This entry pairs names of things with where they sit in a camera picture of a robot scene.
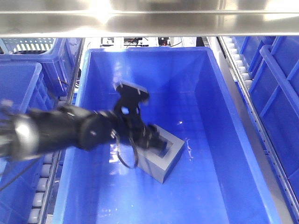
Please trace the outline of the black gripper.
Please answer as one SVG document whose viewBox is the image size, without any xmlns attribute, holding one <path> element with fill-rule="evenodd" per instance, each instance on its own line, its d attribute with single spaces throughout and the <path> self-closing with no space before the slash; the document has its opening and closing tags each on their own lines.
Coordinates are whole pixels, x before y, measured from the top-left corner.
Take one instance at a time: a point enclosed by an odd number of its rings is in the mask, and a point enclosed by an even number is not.
<svg viewBox="0 0 299 224">
<path fill-rule="evenodd" d="M 140 114 L 116 113 L 115 130 L 121 143 L 135 145 L 143 149 L 155 148 L 159 151 L 167 148 L 167 141 L 160 137 L 160 132 L 154 125 L 146 125 Z"/>
</svg>

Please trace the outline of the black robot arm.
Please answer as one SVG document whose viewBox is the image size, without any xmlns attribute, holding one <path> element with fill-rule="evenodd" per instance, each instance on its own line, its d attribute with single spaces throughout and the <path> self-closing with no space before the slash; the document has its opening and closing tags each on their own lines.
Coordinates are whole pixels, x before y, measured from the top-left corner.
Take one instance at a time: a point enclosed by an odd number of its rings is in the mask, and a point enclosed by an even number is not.
<svg viewBox="0 0 299 224">
<path fill-rule="evenodd" d="M 138 101 L 119 99 L 112 110 L 89 111 L 63 105 L 52 111 L 9 113 L 0 121 L 0 155 L 30 160 L 67 147 L 86 151 L 117 136 L 121 143 L 143 149 L 164 150 L 167 142 L 154 125 L 141 118 Z"/>
</svg>

